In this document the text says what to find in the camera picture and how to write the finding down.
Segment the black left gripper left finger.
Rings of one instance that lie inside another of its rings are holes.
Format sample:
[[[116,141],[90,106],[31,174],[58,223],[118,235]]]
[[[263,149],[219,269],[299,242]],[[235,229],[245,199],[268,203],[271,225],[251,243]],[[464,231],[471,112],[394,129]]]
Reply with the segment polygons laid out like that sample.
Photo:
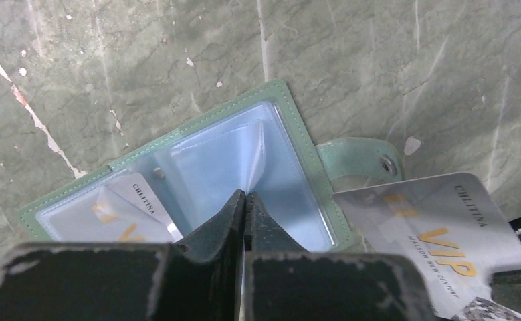
[[[246,196],[175,243],[24,243],[0,263],[0,320],[235,320]]]

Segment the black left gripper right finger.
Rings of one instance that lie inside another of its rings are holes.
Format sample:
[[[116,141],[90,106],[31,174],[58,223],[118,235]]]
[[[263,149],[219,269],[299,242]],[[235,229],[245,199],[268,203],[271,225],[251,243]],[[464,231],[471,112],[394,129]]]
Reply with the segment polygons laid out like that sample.
[[[257,193],[246,201],[246,320],[434,320],[423,277],[406,257],[304,249]]]

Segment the silver VIP card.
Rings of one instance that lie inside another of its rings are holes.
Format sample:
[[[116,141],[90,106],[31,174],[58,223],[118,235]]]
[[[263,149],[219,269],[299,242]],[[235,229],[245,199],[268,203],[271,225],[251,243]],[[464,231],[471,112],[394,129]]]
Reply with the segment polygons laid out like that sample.
[[[183,238],[140,173],[126,171],[36,214],[57,241],[169,243]]]
[[[521,241],[473,174],[458,172],[334,194],[378,253],[408,258],[439,317],[521,320],[492,299],[496,272],[521,270]]]

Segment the green leather card holder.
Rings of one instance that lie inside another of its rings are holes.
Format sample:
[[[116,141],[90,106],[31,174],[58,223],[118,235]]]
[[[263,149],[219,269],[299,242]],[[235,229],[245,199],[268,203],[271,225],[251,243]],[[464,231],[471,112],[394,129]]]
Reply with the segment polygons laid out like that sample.
[[[183,238],[242,190],[259,193],[271,217],[315,252],[361,241],[333,201],[333,181],[405,178],[401,156],[387,141],[347,137],[314,144],[286,83],[274,79],[30,203],[20,221],[34,238],[57,241],[36,214],[126,171],[143,175]]]

